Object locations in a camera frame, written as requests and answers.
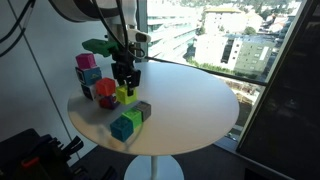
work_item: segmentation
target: gray cube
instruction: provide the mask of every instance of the gray cube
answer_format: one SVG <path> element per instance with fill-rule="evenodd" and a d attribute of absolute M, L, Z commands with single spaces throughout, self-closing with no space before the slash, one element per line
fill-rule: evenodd
<path fill-rule="evenodd" d="M 140 101 L 134 108 L 142 113 L 142 122 L 151 116 L 151 105 Z"/>

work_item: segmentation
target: window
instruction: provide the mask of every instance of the window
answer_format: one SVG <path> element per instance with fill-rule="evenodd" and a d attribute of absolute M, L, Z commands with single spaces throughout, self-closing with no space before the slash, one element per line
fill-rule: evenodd
<path fill-rule="evenodd" d="M 245 28 L 242 26 L 246 26 L 245 22 L 247 21 L 244 21 L 244 24 L 239 23 L 238 19 L 242 16 L 241 14 L 239 14 L 239 18 L 228 18 L 228 21 L 221 21 L 219 19 L 222 19 L 225 13 L 210 14 L 204 12 L 201 9 L 206 5 L 209 6 L 210 1 L 201 2 L 196 4 L 190 3 L 190 1 L 139 1 L 139 4 L 146 3 L 145 9 L 139 9 L 138 13 L 141 13 L 139 17 L 145 17 L 146 14 L 148 17 L 141 18 L 140 26 L 144 27 L 144 29 L 139 28 L 144 32 L 150 33 L 152 39 L 149 47 L 144 50 L 150 57 L 206 68 L 206 70 L 212 71 L 213 74 L 219 72 L 219 74 L 222 73 L 228 75 L 228 77 L 233 77 L 230 79 L 219 76 L 232 90 L 235 90 L 234 92 L 239 102 L 244 103 L 240 107 L 239 118 L 248 117 L 253 112 L 253 105 L 257 103 L 256 100 L 259 99 L 259 94 L 263 93 L 264 86 L 269 83 L 273 73 L 272 71 L 264 71 L 264 69 L 273 69 L 272 67 L 279 61 L 278 57 L 282 57 L 281 53 L 278 52 L 283 52 L 282 48 L 287 45 L 287 41 L 290 38 L 285 38 L 286 40 L 276 44 L 277 37 L 270 36 L 267 32 L 259 32 L 256 35 L 242 35 L 239 32 Z M 275 6 L 282 5 L 282 1 L 265 0 L 265 2 L 266 4 L 273 3 Z M 217 7 L 223 5 L 223 1 L 217 1 L 216 3 L 218 3 L 216 4 Z M 239 1 L 240 5 L 255 6 L 254 3 L 255 1 Z M 297 8 L 302 9 L 304 5 L 304 3 L 301 3 L 301 7 Z M 299 18 L 300 13 L 303 12 L 298 9 L 294 10 L 294 12 L 298 12 L 294 17 L 295 19 Z M 237 13 L 229 15 L 234 17 L 237 16 Z M 198 20 L 201 20 L 201 25 L 204 28 L 197 27 L 199 25 Z M 292 34 L 292 32 L 296 32 L 293 29 L 300 26 L 300 24 L 297 24 L 299 21 L 290 21 L 292 24 L 286 33 L 286 37 L 295 36 L 295 34 Z M 228 28 L 229 26 L 224 23 L 237 24 L 237 26 L 232 29 Z M 258 28 L 263 22 L 259 23 L 256 23 Z M 219 31 L 217 29 L 218 25 L 220 27 L 223 26 L 225 31 Z M 210 52 L 214 55 L 208 56 L 203 52 Z M 232 52 L 241 52 L 241 55 L 233 57 Z M 233 59 L 232 63 L 228 63 L 229 58 Z M 226 63 L 228 63 L 228 68 L 230 69 L 220 68 L 226 67 Z M 242 93 L 241 90 L 243 92 L 250 91 L 250 96 Z M 238 119 L 235 128 L 230 131 L 232 138 L 238 140 L 245 122 L 245 118 Z"/>

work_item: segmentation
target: blue cube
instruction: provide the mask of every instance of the blue cube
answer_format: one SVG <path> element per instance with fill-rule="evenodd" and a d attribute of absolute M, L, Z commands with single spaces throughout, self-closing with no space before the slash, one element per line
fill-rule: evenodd
<path fill-rule="evenodd" d="M 79 81 L 86 86 L 95 84 L 98 80 L 102 79 L 101 70 L 99 67 L 91 69 L 80 69 L 76 67 L 76 72 Z"/>
<path fill-rule="evenodd" d="M 114 138 L 125 142 L 133 133 L 133 123 L 129 118 L 120 116 L 110 124 L 110 129 Z"/>

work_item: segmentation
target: table top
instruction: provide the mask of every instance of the table top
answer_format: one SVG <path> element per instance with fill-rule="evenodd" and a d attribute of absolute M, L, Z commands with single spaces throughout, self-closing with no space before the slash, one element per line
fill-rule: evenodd
<path fill-rule="evenodd" d="M 111 136 L 110 124 L 137 104 L 115 110 L 85 98 L 80 83 L 68 102 L 74 127 L 105 148 L 133 155 L 174 155 L 206 147 L 226 135 L 239 115 L 231 89 L 202 70 L 171 63 L 137 63 L 138 101 L 151 104 L 151 116 L 124 143 Z M 112 78 L 111 67 L 102 70 Z"/>

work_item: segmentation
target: cube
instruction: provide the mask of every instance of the cube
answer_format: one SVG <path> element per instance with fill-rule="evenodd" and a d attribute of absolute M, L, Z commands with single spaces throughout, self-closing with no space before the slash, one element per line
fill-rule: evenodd
<path fill-rule="evenodd" d="M 102 78 L 101 70 L 99 67 L 95 67 L 92 69 L 85 69 L 85 70 L 76 67 L 76 72 L 77 72 L 79 81 L 86 86 L 91 86 L 95 84 L 96 81 Z"/>
<path fill-rule="evenodd" d="M 141 111 L 142 113 L 142 122 L 144 122 L 146 119 L 148 119 L 151 116 L 151 105 L 140 101 L 137 105 L 133 107 L 136 110 Z"/>
<path fill-rule="evenodd" d="M 110 129 L 114 138 L 125 142 L 133 133 L 133 123 L 130 119 L 120 116 L 110 124 Z"/>
<path fill-rule="evenodd" d="M 133 90 L 133 95 L 128 96 L 127 95 L 127 85 L 118 86 L 116 88 L 116 96 L 117 100 L 124 105 L 130 104 L 132 102 L 135 102 L 137 100 L 137 90 Z"/>
<path fill-rule="evenodd" d="M 87 97 L 90 100 L 96 99 L 97 94 L 95 86 L 86 86 L 81 84 L 81 89 L 85 97 Z"/>
<path fill-rule="evenodd" d="M 136 128 L 142 124 L 142 113 L 137 109 L 129 109 L 122 113 L 122 116 L 129 118 L 133 123 L 133 128 Z"/>
<path fill-rule="evenodd" d="M 96 82 L 97 94 L 111 96 L 116 92 L 116 82 L 110 78 L 102 78 Z"/>
<path fill-rule="evenodd" d="M 79 69 L 91 69 L 97 66 L 92 53 L 82 53 L 76 56 Z"/>
<path fill-rule="evenodd" d="M 117 99 L 114 95 L 111 95 L 111 96 L 105 96 L 99 99 L 99 105 L 101 108 L 113 110 L 116 107 L 118 107 L 119 102 L 117 102 Z"/>

